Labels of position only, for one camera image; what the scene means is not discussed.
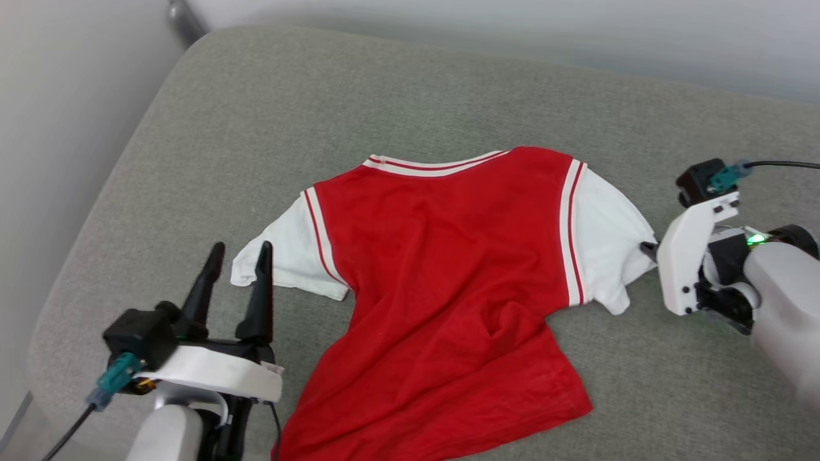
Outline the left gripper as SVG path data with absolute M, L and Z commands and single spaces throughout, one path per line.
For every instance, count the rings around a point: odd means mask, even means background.
M 252 409 L 273 408 L 283 380 L 272 350 L 273 256 L 264 241 L 255 266 L 256 280 L 246 315 L 235 339 L 210 339 L 206 326 L 214 283 L 222 274 L 226 246 L 217 242 L 173 322 L 179 347 L 172 359 L 170 404 L 199 422 L 197 460 L 241 460 Z

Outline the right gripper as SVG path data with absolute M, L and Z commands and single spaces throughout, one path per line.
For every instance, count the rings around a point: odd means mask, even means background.
M 753 249 L 767 243 L 792 245 L 818 259 L 817 239 L 806 228 L 788 224 L 769 232 L 751 227 L 724 227 L 712 231 L 695 284 L 697 309 L 721 319 L 741 335 L 749 335 L 761 306 L 759 292 L 744 274 L 744 263 Z M 659 243 L 644 241 L 641 253 L 658 262 Z

